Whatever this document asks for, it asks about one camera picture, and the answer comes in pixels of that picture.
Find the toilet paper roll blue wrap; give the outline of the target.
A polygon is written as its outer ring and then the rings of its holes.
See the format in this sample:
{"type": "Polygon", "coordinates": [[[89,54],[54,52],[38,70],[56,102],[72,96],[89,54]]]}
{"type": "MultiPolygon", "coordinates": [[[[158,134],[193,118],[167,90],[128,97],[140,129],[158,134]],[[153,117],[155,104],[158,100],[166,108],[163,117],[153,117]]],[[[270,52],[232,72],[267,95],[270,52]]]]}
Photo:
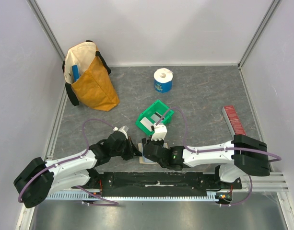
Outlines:
{"type": "Polygon", "coordinates": [[[159,93],[167,93],[172,89],[173,72],[167,68],[157,69],[153,75],[154,89],[159,93]]]}

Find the blue item in bag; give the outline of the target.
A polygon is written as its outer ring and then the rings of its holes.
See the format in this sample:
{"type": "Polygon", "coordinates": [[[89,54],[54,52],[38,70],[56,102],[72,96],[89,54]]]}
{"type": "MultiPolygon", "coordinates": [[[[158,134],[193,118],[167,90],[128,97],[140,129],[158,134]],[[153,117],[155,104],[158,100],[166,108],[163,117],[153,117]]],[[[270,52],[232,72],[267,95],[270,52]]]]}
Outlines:
{"type": "Polygon", "coordinates": [[[78,66],[77,65],[73,65],[71,67],[71,69],[72,69],[72,73],[73,73],[74,82],[76,82],[79,79],[79,77],[80,77],[78,66]]]}

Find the beige leather card holder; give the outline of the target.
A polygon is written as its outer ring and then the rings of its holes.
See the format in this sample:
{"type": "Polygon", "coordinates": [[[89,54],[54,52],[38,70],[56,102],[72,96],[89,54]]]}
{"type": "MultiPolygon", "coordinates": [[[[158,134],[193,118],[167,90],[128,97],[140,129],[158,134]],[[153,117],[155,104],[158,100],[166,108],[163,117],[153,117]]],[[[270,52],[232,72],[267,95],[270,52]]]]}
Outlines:
{"type": "MultiPolygon", "coordinates": [[[[141,164],[155,164],[156,162],[153,162],[149,159],[147,159],[146,157],[144,157],[143,155],[143,146],[145,145],[146,143],[139,143],[138,144],[138,149],[139,149],[139,152],[141,153],[141,156],[140,156],[140,163],[141,164]]],[[[164,147],[165,148],[168,148],[168,145],[167,143],[164,142],[164,147]]]]}

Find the card with magnetic stripe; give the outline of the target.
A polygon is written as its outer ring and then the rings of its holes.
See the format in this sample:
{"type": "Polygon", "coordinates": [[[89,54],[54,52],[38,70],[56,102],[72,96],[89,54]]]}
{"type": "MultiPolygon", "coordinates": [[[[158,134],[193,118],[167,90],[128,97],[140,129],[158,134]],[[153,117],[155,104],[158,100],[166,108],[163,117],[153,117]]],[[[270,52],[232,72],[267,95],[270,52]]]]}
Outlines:
{"type": "Polygon", "coordinates": [[[151,115],[151,120],[154,122],[158,122],[161,120],[162,115],[159,114],[158,112],[155,112],[153,115],[151,115]]]}

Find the orange tote bag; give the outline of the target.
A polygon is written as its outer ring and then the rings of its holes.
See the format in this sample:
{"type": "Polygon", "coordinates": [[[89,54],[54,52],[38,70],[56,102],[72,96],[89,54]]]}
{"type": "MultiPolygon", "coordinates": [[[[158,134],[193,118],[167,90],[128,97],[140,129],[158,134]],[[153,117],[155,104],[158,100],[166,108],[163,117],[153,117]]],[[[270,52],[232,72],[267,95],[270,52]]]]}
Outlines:
{"type": "Polygon", "coordinates": [[[97,45],[87,40],[71,47],[62,63],[67,96],[73,106],[108,112],[119,103],[118,94],[111,82],[111,69],[97,45]],[[71,67],[77,65],[79,79],[74,82],[71,67]]]}

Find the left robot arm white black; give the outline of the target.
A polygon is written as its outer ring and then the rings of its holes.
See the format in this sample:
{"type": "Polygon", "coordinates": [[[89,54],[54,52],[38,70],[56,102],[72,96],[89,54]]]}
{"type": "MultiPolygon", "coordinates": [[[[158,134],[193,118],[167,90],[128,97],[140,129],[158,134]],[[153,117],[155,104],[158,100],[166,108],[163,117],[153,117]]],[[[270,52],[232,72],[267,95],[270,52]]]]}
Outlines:
{"type": "Polygon", "coordinates": [[[77,154],[52,161],[34,158],[13,182],[19,194],[18,201],[32,208],[60,190],[84,185],[94,188],[99,182],[97,166],[108,163],[113,157],[128,161],[140,155],[129,136],[114,131],[107,139],[77,154]]]}

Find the red and grey box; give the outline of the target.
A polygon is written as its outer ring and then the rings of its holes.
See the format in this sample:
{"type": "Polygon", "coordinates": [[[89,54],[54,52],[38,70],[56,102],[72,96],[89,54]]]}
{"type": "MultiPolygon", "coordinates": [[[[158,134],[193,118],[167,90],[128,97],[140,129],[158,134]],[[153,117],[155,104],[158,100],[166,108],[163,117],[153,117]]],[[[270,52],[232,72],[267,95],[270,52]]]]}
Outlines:
{"type": "Polygon", "coordinates": [[[246,135],[236,110],[232,105],[224,106],[222,108],[222,114],[232,136],[246,135]]]}

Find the white card in bin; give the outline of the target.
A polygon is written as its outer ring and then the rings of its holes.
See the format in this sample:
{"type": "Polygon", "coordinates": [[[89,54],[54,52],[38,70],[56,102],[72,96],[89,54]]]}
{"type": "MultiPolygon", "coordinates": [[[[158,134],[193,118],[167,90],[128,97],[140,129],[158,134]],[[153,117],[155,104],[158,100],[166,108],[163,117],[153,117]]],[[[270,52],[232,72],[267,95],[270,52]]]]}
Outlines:
{"type": "Polygon", "coordinates": [[[152,126],[153,126],[153,123],[146,117],[144,117],[140,123],[146,128],[148,129],[150,132],[152,132],[152,126]]]}

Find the green plastic bin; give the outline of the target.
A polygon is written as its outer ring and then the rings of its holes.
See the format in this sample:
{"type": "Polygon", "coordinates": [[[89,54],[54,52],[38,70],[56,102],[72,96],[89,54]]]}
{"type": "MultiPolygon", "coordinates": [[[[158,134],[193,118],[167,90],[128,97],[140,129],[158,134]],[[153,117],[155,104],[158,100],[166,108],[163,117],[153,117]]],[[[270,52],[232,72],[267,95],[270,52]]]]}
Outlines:
{"type": "Polygon", "coordinates": [[[158,99],[139,115],[135,124],[144,134],[150,136],[154,133],[151,126],[157,123],[168,109],[168,106],[158,99]]]}

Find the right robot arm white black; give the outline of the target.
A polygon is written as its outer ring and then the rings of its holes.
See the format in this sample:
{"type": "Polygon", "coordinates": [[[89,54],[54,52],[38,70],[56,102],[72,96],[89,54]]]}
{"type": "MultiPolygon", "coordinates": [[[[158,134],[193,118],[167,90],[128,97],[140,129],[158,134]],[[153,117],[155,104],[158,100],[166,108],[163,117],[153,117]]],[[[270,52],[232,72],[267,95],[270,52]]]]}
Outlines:
{"type": "Polygon", "coordinates": [[[213,183],[220,189],[246,174],[269,176],[266,152],[266,143],[244,135],[234,135],[233,140],[212,146],[174,146],[167,149],[160,141],[148,140],[142,147],[145,158],[169,170],[181,171],[204,164],[217,165],[213,183]]]}

